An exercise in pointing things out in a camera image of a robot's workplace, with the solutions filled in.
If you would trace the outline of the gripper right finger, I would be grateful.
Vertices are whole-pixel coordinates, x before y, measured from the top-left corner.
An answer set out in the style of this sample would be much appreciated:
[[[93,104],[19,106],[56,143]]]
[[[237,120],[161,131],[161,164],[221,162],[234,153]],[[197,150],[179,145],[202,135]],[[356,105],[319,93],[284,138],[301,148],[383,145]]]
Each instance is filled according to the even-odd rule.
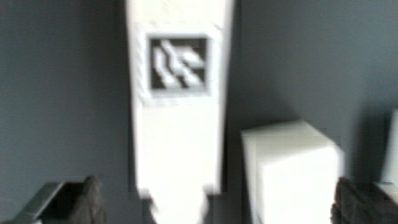
[[[398,224],[398,204],[374,184],[339,178],[330,223]]]

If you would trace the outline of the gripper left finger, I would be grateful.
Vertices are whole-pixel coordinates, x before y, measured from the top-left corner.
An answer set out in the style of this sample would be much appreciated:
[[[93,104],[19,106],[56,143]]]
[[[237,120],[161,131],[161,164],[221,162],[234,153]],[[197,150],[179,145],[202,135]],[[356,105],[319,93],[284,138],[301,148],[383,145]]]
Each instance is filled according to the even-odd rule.
[[[42,185],[10,224],[106,224],[101,183],[93,176],[81,182]]]

